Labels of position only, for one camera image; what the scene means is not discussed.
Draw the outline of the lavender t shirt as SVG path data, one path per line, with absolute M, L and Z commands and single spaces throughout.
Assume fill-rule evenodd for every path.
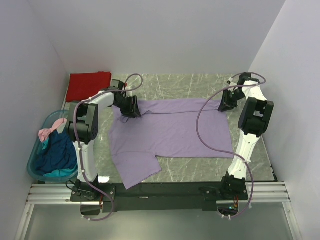
M 219 105 L 203 98 L 140 100 L 137 118 L 113 106 L 109 147 L 124 187 L 159 173 L 158 157 L 232 158 L 228 119 Z

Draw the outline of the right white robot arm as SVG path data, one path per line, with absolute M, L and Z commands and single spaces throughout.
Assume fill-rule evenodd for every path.
M 252 72 L 237 74 L 237 83 L 231 77 L 228 81 L 229 88 L 223 91 L 218 108 L 222 113 L 231 111 L 238 107 L 238 101 L 246 99 L 238 121 L 239 142 L 226 174 L 229 178 L 241 181 L 247 177 L 247 164 L 257 142 L 268 129 L 275 106 L 274 102 L 264 96 L 260 80 L 252 75 Z

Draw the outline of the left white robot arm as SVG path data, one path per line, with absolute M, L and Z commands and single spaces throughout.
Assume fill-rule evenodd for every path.
M 99 111 L 115 106 L 125 118 L 141 117 L 137 96 L 127 95 L 141 85 L 127 89 L 127 82 L 113 79 L 109 87 L 85 100 L 73 101 L 69 106 L 65 130 L 76 151 L 77 179 L 82 183 L 89 182 L 82 189 L 82 195 L 88 201 L 94 201 L 100 195 L 100 188 L 93 184 L 98 180 L 94 144 L 99 133 Z

